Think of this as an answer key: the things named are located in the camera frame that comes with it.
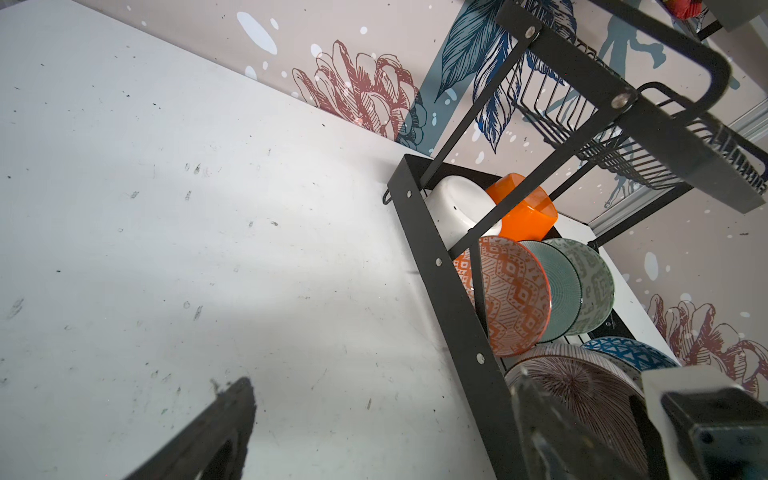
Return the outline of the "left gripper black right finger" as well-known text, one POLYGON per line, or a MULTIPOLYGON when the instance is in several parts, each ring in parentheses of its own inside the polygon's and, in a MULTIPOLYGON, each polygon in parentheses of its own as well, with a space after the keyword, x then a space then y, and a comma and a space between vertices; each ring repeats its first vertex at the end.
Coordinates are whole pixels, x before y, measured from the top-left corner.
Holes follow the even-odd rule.
POLYGON ((643 479, 645 475, 596 435, 527 374, 514 380, 511 404, 529 479, 643 479))

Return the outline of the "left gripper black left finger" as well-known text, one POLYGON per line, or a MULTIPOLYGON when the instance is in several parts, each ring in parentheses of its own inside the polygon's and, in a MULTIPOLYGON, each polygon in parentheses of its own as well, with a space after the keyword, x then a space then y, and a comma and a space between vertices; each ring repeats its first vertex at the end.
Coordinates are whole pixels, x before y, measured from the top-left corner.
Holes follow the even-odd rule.
POLYGON ((240 479, 256 410, 253 385, 242 377, 128 477, 240 479))

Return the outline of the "purple striped bowl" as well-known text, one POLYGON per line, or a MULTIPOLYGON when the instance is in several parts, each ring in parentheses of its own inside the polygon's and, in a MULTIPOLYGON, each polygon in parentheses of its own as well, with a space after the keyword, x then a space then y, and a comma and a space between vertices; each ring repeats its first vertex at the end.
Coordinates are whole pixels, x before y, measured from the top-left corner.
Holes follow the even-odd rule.
POLYGON ((611 361, 580 346, 538 345, 515 357, 505 375, 512 386, 527 374, 629 465, 648 471, 647 454, 630 398, 642 389, 611 361))

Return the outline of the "blue patterned bowl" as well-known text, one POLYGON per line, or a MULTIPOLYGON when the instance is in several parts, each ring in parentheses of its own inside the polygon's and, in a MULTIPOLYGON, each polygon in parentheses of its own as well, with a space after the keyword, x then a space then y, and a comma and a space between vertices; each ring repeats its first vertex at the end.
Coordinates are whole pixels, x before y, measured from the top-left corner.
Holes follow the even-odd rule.
POLYGON ((631 338, 604 336, 584 343, 583 347, 608 355, 639 372, 679 367, 679 363, 668 355, 631 338))

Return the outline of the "teal concentric pattern bowl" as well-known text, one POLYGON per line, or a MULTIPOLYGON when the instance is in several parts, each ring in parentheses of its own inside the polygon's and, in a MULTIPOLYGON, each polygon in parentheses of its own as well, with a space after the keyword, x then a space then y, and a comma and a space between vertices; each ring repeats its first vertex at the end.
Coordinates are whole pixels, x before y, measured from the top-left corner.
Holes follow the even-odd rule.
POLYGON ((521 244, 536 257, 547 275, 552 310, 539 342, 552 342, 564 336, 580 314, 583 302, 581 281, 572 262, 554 246, 533 240, 521 244))

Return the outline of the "orange white patterned bowl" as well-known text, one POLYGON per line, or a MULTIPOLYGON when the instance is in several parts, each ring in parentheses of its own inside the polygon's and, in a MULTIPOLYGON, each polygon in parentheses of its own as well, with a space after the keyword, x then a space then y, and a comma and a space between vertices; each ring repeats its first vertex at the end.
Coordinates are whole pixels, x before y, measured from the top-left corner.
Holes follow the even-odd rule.
POLYGON ((547 275, 521 243, 500 236, 479 239, 490 346, 497 357, 524 353, 541 340, 552 312, 547 275))

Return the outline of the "grey green patterned bowl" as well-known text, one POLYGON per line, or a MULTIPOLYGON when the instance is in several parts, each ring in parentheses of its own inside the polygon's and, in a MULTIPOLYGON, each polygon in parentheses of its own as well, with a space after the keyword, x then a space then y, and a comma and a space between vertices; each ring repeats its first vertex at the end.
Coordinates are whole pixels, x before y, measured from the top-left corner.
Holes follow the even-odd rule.
POLYGON ((601 326, 613 310, 615 284, 604 259, 587 244, 568 238, 545 240, 572 263, 581 283, 582 306, 566 336, 587 334, 601 326))

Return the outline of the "orange plastic bowl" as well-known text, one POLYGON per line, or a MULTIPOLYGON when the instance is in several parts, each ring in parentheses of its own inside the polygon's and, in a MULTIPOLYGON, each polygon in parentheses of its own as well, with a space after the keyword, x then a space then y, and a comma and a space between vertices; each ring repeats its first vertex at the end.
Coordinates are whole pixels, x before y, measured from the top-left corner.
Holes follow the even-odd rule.
MULTIPOLYGON (((499 204, 525 179, 523 175, 510 173, 489 186, 486 193, 499 204)), ((541 241, 557 219, 558 212, 552 200, 541 187, 537 187, 502 218, 500 236, 514 241, 541 241)))

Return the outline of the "white ceramic bowl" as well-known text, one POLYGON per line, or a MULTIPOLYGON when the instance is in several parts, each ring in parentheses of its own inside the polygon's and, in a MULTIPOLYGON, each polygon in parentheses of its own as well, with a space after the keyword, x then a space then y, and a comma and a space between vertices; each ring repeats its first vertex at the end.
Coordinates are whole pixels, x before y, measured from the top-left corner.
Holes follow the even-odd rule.
POLYGON ((457 175, 443 178, 427 195, 425 204, 447 249, 496 206, 479 185, 457 175))

